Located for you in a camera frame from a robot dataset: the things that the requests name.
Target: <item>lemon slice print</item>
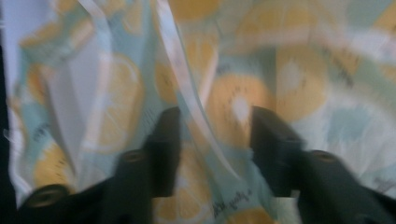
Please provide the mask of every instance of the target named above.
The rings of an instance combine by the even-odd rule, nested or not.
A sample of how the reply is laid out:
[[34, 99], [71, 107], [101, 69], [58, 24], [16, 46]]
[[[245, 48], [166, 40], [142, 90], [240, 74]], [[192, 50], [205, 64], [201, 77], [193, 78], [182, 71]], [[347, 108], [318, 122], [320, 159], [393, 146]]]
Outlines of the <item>lemon slice print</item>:
[[73, 48], [80, 49], [93, 35], [94, 28], [90, 19], [79, 21], [70, 33], [70, 42]]
[[39, 45], [42, 43], [46, 43], [56, 36], [60, 35], [62, 31], [62, 25], [59, 22], [49, 22], [46, 25], [42, 26], [32, 35], [29, 35], [27, 38], [23, 39], [21, 42], [21, 46], [23, 48], [31, 47], [34, 45]]
[[155, 63], [155, 85], [160, 97], [168, 103], [177, 102], [177, 81], [170, 64]]
[[247, 209], [230, 216], [226, 224], [275, 224], [263, 208]]
[[334, 61], [341, 65], [348, 75], [352, 76], [356, 73], [361, 60], [358, 55], [346, 48], [331, 49], [331, 53]]
[[122, 19], [124, 29], [133, 35], [142, 34], [142, 0], [134, 0], [130, 6], [126, 8], [125, 16]]
[[309, 28], [318, 19], [307, 4], [291, 1], [263, 1], [242, 19], [238, 35], [271, 34], [291, 29]]
[[385, 35], [396, 35], [396, 2], [389, 4], [375, 22], [374, 28], [385, 32]]
[[153, 199], [155, 223], [202, 223], [212, 214], [205, 171], [191, 144], [184, 144], [175, 189], [171, 198]]
[[88, 150], [111, 153], [122, 150], [134, 135], [144, 88], [138, 68], [128, 57], [115, 54], [101, 63], [109, 74], [100, 75], [100, 103], [92, 111], [84, 145]]
[[59, 14], [65, 14], [71, 11], [78, 4], [78, 0], [51, 0], [50, 6]]
[[64, 152], [53, 142], [50, 142], [41, 158], [36, 162], [34, 182], [40, 188], [51, 184], [72, 184], [72, 172]]
[[107, 17], [111, 17], [114, 13], [125, 9], [125, 0], [110, 0], [105, 1], [100, 8], [103, 10]]
[[381, 71], [385, 75], [385, 77], [389, 78], [394, 83], [396, 83], [396, 66], [382, 65]]
[[302, 119], [326, 100], [327, 65], [307, 46], [276, 53], [276, 112], [286, 121]]
[[26, 82], [29, 92], [33, 98], [41, 105], [45, 103], [46, 88], [45, 81], [51, 79], [55, 71], [43, 64], [33, 64], [30, 66]]
[[170, 0], [176, 22], [198, 21], [219, 9], [223, 0]]
[[234, 147], [247, 147], [251, 129], [251, 107], [274, 109], [275, 99], [254, 76], [227, 74], [215, 80], [206, 113], [215, 136]]

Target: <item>fabric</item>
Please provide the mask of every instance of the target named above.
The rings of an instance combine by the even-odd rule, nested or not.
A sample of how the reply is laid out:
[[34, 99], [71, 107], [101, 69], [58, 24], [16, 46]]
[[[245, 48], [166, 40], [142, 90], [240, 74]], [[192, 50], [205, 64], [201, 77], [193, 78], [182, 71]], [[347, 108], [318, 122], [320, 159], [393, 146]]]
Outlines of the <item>fabric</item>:
[[[306, 149], [337, 154], [363, 185], [396, 197], [396, 2], [74, 0], [54, 10], [57, 21], [21, 42], [20, 195], [109, 177], [117, 156], [178, 105], [182, 162], [175, 196], [154, 200], [156, 223], [297, 223], [293, 201], [274, 200], [251, 161], [257, 105]], [[91, 38], [96, 91], [72, 157], [50, 130], [46, 83]]]

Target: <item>black plastic part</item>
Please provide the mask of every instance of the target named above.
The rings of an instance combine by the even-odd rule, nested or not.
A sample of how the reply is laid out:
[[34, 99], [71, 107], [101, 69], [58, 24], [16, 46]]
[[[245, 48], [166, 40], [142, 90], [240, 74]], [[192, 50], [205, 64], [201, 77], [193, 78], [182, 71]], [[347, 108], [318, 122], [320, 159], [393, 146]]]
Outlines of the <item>black plastic part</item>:
[[276, 197], [300, 191], [304, 224], [396, 223], [394, 200], [360, 186], [334, 155], [304, 152], [303, 144], [273, 112], [253, 107], [253, 161]]
[[250, 146], [259, 167], [276, 197], [290, 197], [296, 189], [293, 170], [299, 162], [304, 141], [274, 112], [253, 106]]
[[177, 107], [165, 110], [143, 147], [150, 162], [152, 197], [169, 197], [173, 194], [180, 161], [179, 117]]
[[394, 224], [392, 217], [367, 190], [362, 188], [334, 155], [324, 151], [304, 154], [298, 164], [300, 200], [315, 207], [311, 211], [299, 204], [303, 223], [322, 219], [333, 224]]
[[375, 198], [376, 200], [381, 203], [382, 207], [389, 212], [389, 214], [393, 217], [393, 220], [396, 222], [396, 200], [376, 192], [372, 189], [367, 189]]
[[146, 151], [124, 153], [106, 189], [100, 223], [152, 223], [150, 181]]
[[36, 190], [21, 206], [14, 223], [60, 223], [64, 199], [69, 190], [63, 185], [48, 185]]

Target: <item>black clamp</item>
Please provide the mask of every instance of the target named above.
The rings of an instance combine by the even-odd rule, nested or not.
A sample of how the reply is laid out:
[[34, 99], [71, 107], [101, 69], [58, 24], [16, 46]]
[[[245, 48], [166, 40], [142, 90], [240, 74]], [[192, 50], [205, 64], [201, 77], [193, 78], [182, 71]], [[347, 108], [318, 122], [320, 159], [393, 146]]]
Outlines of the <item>black clamp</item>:
[[176, 107], [164, 111], [142, 148], [120, 156], [114, 176], [78, 194], [63, 185], [38, 189], [8, 223], [152, 223], [151, 198], [173, 193], [179, 117]]
[[304, 224], [395, 224], [396, 201], [358, 184], [334, 155], [304, 141], [270, 110], [253, 107], [253, 160], [276, 197], [299, 190]]

